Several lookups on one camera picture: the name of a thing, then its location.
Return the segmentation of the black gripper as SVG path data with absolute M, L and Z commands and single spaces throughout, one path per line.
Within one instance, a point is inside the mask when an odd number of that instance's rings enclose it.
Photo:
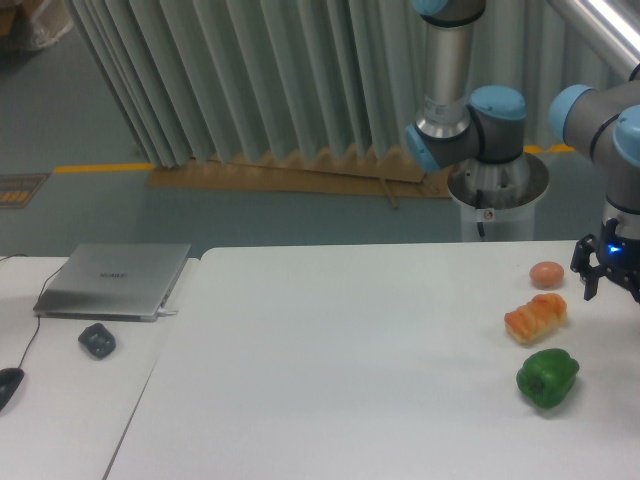
M 598 265 L 591 265 L 596 253 Z M 570 263 L 584 285 L 583 298 L 593 299 L 601 278 L 626 290 L 639 302 L 639 213 L 605 208 L 598 240 L 588 234 L 578 240 Z

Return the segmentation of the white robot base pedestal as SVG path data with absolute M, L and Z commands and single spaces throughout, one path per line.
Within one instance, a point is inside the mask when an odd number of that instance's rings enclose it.
M 468 159 L 454 166 L 447 186 L 459 206 L 464 242 L 530 241 L 536 204 L 549 187 L 549 171 L 536 156 L 488 164 Z

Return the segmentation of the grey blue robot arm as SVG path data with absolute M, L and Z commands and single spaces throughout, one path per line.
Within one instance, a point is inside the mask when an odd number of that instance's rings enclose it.
M 426 23 L 427 75 L 422 111 L 406 140 L 425 172 L 462 164 L 449 190 L 478 213 L 531 203 L 547 187 L 545 167 L 524 152 L 526 107 L 509 87 L 467 93 L 475 23 L 482 1 L 416 1 Z M 556 1 L 554 10 L 623 78 L 598 90 L 576 84 L 552 101 L 549 126 L 565 145 L 590 159 L 607 179 L 597 234 L 580 239 L 570 267 L 584 295 L 607 279 L 639 292 L 639 6 L 634 1 Z

